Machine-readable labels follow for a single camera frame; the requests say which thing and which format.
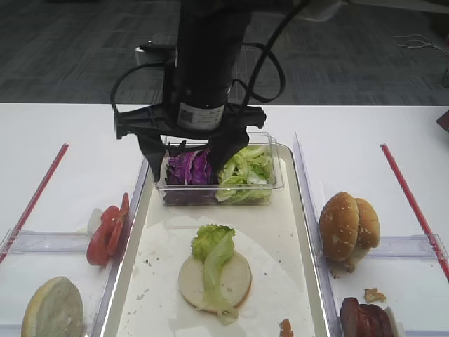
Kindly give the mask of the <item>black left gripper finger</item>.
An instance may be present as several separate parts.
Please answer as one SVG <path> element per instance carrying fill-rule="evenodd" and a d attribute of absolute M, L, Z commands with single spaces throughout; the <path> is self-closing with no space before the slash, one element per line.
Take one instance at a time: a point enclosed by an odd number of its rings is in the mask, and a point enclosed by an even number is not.
<path fill-rule="evenodd" d="M 216 179 L 219 171 L 240 150 L 249 143 L 245 129 L 230 129 L 227 131 L 211 131 L 209 134 L 208 165 L 210 179 Z"/>

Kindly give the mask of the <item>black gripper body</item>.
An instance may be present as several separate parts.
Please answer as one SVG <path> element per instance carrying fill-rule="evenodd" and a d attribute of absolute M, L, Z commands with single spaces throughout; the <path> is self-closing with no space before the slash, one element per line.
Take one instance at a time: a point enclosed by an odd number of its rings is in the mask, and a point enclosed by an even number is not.
<path fill-rule="evenodd" d="M 146 67 L 163 69 L 161 103 L 129 112 L 114 111 L 117 138 L 175 136 L 207 140 L 211 131 L 262 128 L 259 107 L 229 102 L 234 66 L 250 23 L 246 1 L 182 1 L 175 58 L 138 65 L 114 84 Z"/>

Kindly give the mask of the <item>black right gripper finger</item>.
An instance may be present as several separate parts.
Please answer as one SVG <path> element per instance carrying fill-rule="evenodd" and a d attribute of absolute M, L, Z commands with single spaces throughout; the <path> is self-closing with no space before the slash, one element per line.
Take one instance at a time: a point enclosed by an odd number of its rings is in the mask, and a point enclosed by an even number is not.
<path fill-rule="evenodd" d="M 140 150 L 152 170 L 153 181 L 158 182 L 161 177 L 161 165 L 165 155 L 165 145 L 161 136 L 137 136 Z"/>

